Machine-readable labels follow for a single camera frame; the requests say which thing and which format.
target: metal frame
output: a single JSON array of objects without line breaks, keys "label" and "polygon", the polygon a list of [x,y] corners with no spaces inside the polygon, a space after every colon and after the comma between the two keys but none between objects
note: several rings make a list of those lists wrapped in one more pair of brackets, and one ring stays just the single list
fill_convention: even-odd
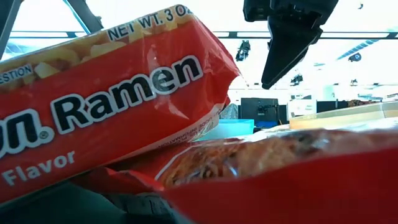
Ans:
[{"label": "metal frame", "polygon": [[18,31],[18,30],[13,30],[13,32],[27,33],[27,34],[39,34],[39,33],[65,34],[65,37],[45,37],[45,36],[41,37],[41,36],[35,36],[35,35],[33,35],[33,36],[10,37],[10,38],[13,38],[13,39],[72,39],[72,38],[81,37],[78,34],[86,35],[86,32],[84,32],[84,31]]},{"label": "metal frame", "polygon": [[94,16],[84,0],[63,0],[64,3],[71,9],[73,15],[76,17],[80,25],[87,34],[100,31],[104,27],[101,21]]},{"label": "metal frame", "polygon": [[0,0],[0,59],[6,49],[22,1]]},{"label": "metal frame", "polygon": [[[268,31],[214,31],[213,33],[219,39],[271,39],[271,33]],[[328,34],[334,34],[334,37],[325,37]],[[319,38],[320,40],[397,40],[398,39],[397,32],[323,32],[322,35]]]}]

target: computer monitor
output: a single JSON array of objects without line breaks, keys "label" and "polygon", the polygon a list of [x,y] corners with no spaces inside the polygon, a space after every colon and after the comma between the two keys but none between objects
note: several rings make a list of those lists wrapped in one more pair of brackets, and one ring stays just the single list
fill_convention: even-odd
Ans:
[{"label": "computer monitor", "polygon": [[279,124],[278,99],[242,98],[241,118],[253,119],[260,128],[271,128]]},{"label": "computer monitor", "polygon": [[332,111],[337,109],[336,101],[318,101],[317,113]]}]

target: red ramen package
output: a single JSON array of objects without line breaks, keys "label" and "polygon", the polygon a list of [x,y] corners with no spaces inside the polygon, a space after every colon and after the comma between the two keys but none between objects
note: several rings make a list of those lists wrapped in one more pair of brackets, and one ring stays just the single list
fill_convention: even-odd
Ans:
[{"label": "red ramen package", "polygon": [[199,138],[238,75],[182,5],[0,63],[0,202]]},{"label": "red ramen package", "polygon": [[398,131],[394,119],[378,123],[384,129],[185,143],[98,168],[75,182],[121,208],[118,195],[156,192],[196,223],[380,223],[383,216],[398,218],[385,209],[395,203],[391,190],[398,196],[392,178]]}]

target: black robotic claw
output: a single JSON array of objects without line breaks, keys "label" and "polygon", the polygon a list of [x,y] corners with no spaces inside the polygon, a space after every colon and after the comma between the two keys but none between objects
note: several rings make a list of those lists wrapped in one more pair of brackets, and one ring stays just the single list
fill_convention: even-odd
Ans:
[{"label": "black robotic claw", "polygon": [[268,21],[271,41],[262,74],[262,87],[269,89],[298,64],[322,34],[323,25],[338,0],[245,0],[248,22]]}]

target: plastic packaging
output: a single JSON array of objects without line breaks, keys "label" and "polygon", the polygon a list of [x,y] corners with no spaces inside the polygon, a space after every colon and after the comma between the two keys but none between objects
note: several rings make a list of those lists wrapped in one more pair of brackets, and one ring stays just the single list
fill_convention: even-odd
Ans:
[{"label": "plastic packaging", "polygon": [[[197,223],[289,223],[286,221],[292,222],[293,217],[298,223],[319,223],[322,216],[311,216],[308,209],[322,215],[345,213],[344,223],[358,221],[363,211],[374,208],[366,203],[392,201],[377,190],[390,192],[393,188],[385,186],[389,181],[398,186],[389,177],[395,174],[381,174],[389,172],[387,167],[398,170],[396,121],[374,121],[367,130],[362,124],[361,132],[317,129],[276,136],[263,132],[252,139],[186,143],[96,169],[74,181],[113,198],[157,192]],[[391,124],[387,129],[386,122]],[[358,187],[360,193],[353,194]],[[291,206],[284,193],[293,199]],[[389,210],[382,213],[391,217],[395,213]],[[330,221],[326,218],[325,223],[341,223]]]},{"label": "plastic packaging", "polygon": [[292,129],[337,128],[348,124],[377,121],[398,116],[398,102],[371,103],[291,118]]},{"label": "plastic packaging", "polygon": [[197,141],[233,138],[253,134],[252,119],[220,119],[218,125]]},{"label": "plastic packaging", "polygon": [[218,122],[239,75],[176,5],[0,64],[0,202]]},{"label": "plastic packaging", "polygon": [[220,113],[220,119],[238,119],[239,116],[238,106],[236,104],[230,103],[223,111]]}]

